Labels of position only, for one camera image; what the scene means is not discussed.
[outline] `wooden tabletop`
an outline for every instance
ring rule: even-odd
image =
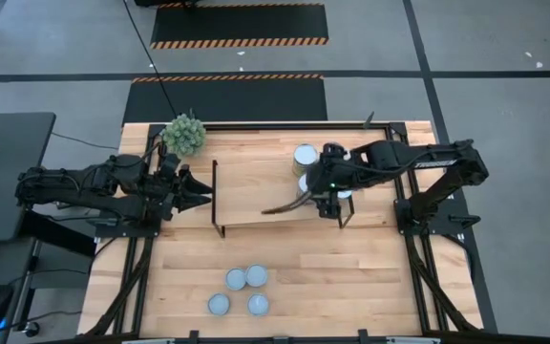
[[[406,124],[411,145],[435,143],[428,121]],[[126,124],[119,152],[142,155],[149,125]],[[379,130],[208,132],[202,154],[184,162],[198,180],[211,184],[212,160],[224,168],[246,166],[238,171],[242,179],[250,169],[252,174],[260,170],[261,163],[280,161],[291,168],[291,154],[301,142],[321,148],[325,142],[336,141],[352,148],[384,138]],[[420,188],[429,187],[441,174],[439,169],[418,171]],[[403,181],[410,195],[407,179]],[[247,178],[243,183],[265,185]],[[276,195],[276,188],[243,193],[257,204]],[[163,222],[155,241],[141,337],[187,337],[191,330],[199,330],[203,337],[355,336],[358,329],[367,329],[370,335],[420,334],[404,238],[397,232],[393,214],[395,197],[393,183],[354,192],[356,214],[343,230],[336,221],[325,219],[266,222],[228,227],[226,238],[221,239],[211,226],[209,204],[175,214],[173,221]],[[218,197],[222,214],[228,207],[225,203],[225,198]],[[434,236],[432,243],[443,290],[480,327],[464,251],[440,237]],[[128,239],[119,238],[96,259],[79,333],[89,330],[116,296],[127,244]],[[227,290],[225,273],[252,264],[268,268],[268,283],[257,289]],[[431,294],[424,289],[435,329]],[[225,316],[207,310],[207,300],[216,292],[230,298],[231,308]],[[247,312],[247,299],[255,292],[268,298],[267,316]],[[135,297],[129,300],[127,310],[134,306]],[[125,330],[130,328],[131,314],[127,312]]]

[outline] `black floor mat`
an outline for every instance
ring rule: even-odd
[[[326,10],[320,4],[163,5],[153,49],[324,45]]]
[[[320,75],[164,77],[178,113],[193,108],[203,121],[327,120]],[[133,81],[124,122],[167,122],[173,114],[156,77]]]

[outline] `gray floor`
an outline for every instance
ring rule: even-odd
[[[419,70],[402,1],[323,3],[330,35],[324,47],[153,51],[153,57],[163,72]],[[550,70],[550,1],[412,3],[433,71]],[[156,10],[131,8],[149,38]],[[0,75],[149,72],[120,0],[8,0],[0,14]],[[550,335],[550,79],[434,83],[450,137],[475,139],[491,172],[466,197],[483,218],[476,237],[498,329]],[[0,112],[53,111],[58,134],[117,145],[129,87],[130,81],[0,83]],[[432,119],[420,78],[327,78],[325,89],[332,120],[364,119],[371,111],[375,119]],[[52,138],[44,164],[83,167],[111,153]],[[53,248],[44,251],[64,260]],[[86,283],[69,278],[77,287]],[[32,313],[79,310],[82,302],[82,288],[45,290]],[[44,319],[32,341],[69,338],[77,320]],[[22,335],[12,340],[27,342]]]

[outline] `hazard stripe tape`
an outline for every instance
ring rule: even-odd
[[[237,47],[283,47],[326,45],[326,37],[295,38],[240,38],[191,41],[161,41],[150,44],[152,49],[193,49],[193,48],[237,48]]]
[[[324,77],[319,74],[283,74],[283,75],[187,75],[187,76],[161,76],[158,77],[136,77],[132,83],[136,82],[176,82],[176,81],[222,81],[222,80],[264,80],[264,79],[308,79]]]
[[[324,6],[320,3],[311,3],[311,4],[240,4],[240,5],[219,5],[219,4],[197,4],[198,8],[233,8],[233,7],[276,7],[276,6]],[[159,6],[159,9],[169,9],[169,8],[181,8],[183,5],[181,3],[175,4],[163,4]]]

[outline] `wooden board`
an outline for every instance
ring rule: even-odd
[[[407,122],[407,127],[411,144],[434,143],[428,121]],[[127,124],[120,152],[140,155],[147,131],[148,124]],[[227,163],[289,161],[299,140],[318,146],[337,141],[355,147],[383,139],[379,133],[209,133],[203,154],[186,162],[197,179],[211,184],[213,159]],[[430,186],[441,173],[418,171],[420,187]],[[408,183],[405,185],[409,195]],[[233,226],[227,229],[225,240],[210,225],[209,205],[176,214],[172,222],[163,223],[155,243],[141,336],[187,337],[190,330],[199,330],[204,337],[354,336],[358,329],[368,329],[370,335],[419,334],[404,240],[393,216],[394,198],[393,183],[356,192],[356,214],[343,230],[336,221],[288,221]],[[115,297],[126,243],[118,239],[96,259],[80,333],[94,325]],[[443,289],[469,321],[480,327],[464,251],[442,238],[433,238],[433,250]],[[268,267],[266,286],[227,290],[225,272],[251,264]],[[215,292],[229,296],[228,315],[209,314],[206,302]],[[253,317],[246,311],[247,298],[253,292],[268,297],[267,316]],[[435,329],[434,305],[430,293],[426,294]]]

